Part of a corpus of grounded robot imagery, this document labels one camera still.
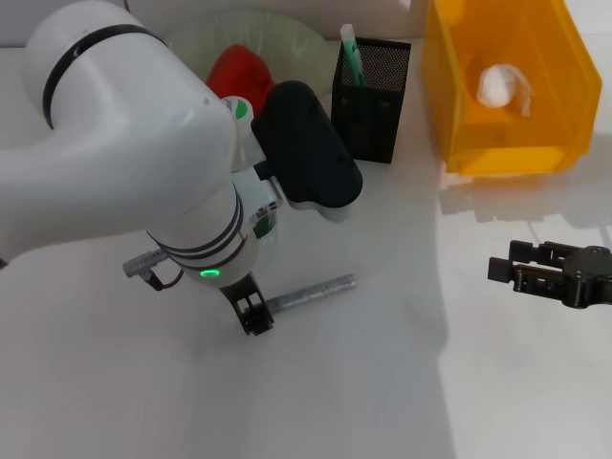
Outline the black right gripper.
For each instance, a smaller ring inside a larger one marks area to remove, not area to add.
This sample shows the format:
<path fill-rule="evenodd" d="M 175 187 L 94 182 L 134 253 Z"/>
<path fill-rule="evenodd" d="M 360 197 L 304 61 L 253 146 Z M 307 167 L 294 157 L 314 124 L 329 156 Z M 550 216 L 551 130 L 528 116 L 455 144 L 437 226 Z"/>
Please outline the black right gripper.
<path fill-rule="evenodd" d="M 574 309 L 611 304 L 608 248 L 579 249 L 550 241 L 534 246 L 514 240 L 510 243 L 509 259 L 492 257 L 488 279 L 512 283 L 517 293 L 556 300 Z"/>

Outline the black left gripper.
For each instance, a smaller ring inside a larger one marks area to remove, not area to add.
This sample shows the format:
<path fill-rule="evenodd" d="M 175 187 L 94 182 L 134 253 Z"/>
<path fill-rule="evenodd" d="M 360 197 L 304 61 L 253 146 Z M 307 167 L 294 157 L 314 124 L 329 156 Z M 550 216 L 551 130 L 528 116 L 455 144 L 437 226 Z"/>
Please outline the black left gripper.
<path fill-rule="evenodd" d="M 259 336 L 273 329 L 273 315 L 251 273 L 221 288 L 220 292 L 236 312 L 247 335 Z"/>

